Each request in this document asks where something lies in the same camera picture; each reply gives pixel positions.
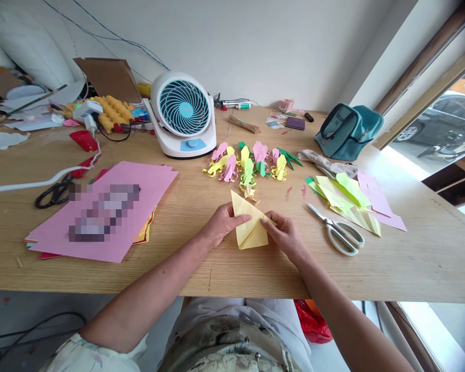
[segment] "desk fan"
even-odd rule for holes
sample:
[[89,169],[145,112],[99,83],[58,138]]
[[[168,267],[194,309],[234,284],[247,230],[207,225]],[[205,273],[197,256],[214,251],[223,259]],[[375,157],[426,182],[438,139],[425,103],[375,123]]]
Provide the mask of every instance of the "desk fan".
[[200,83],[183,72],[166,72],[144,98],[155,135],[164,154],[190,159],[210,153],[217,145],[213,98]]

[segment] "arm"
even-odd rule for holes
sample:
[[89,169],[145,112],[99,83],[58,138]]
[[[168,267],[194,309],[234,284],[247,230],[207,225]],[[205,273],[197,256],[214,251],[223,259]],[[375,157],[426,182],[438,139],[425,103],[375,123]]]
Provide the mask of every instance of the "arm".
[[246,214],[234,217],[232,202],[218,207],[196,236],[123,290],[80,335],[121,353],[133,350],[179,295],[207,253],[236,226],[250,219]]
[[298,268],[352,372],[413,372],[393,343],[346,297],[306,247],[292,220],[271,211],[261,221],[271,240]]

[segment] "white cable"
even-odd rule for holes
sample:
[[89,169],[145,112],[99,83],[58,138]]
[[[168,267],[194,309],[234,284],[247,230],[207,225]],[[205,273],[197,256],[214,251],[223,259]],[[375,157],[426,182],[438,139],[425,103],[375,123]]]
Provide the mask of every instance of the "white cable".
[[63,169],[60,172],[58,172],[55,176],[53,176],[51,179],[48,181],[43,181],[43,182],[33,182],[33,183],[20,183],[20,184],[13,184],[13,185],[5,185],[5,186],[0,186],[0,192],[3,191],[12,191],[12,190],[21,190],[21,189],[30,189],[33,187],[40,187],[40,186],[49,186],[55,182],[57,182],[62,176],[65,174],[72,172],[72,171],[77,171],[78,169],[92,169],[95,161],[97,158],[102,155],[102,147],[100,146],[100,142],[98,142],[98,139],[95,137],[95,135],[92,133],[93,138],[97,141],[98,144],[98,153],[93,157],[91,160],[89,167],[82,167],[82,166],[77,166],[77,167],[72,167],[72,168],[67,168]]

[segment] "hand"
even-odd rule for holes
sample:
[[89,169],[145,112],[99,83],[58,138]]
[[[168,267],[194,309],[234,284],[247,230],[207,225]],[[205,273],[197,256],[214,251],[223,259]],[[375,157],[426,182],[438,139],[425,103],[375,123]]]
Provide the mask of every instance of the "hand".
[[249,214],[234,217],[233,203],[230,201],[217,208],[213,216],[200,230],[200,234],[209,239],[212,242],[212,247],[215,248],[227,234],[251,219]]
[[274,221],[277,226],[272,225],[267,220],[260,220],[260,223],[271,240],[288,256],[291,262],[296,265],[297,260],[310,256],[310,251],[292,219],[284,217],[275,211],[267,212],[265,215]]

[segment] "sleeve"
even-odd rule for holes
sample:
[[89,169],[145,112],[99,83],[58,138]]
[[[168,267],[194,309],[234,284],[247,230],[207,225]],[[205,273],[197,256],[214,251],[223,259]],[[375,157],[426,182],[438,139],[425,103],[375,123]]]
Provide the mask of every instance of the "sleeve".
[[39,372],[140,372],[138,360],[146,350],[146,337],[122,354],[94,345],[78,333],[68,339]]

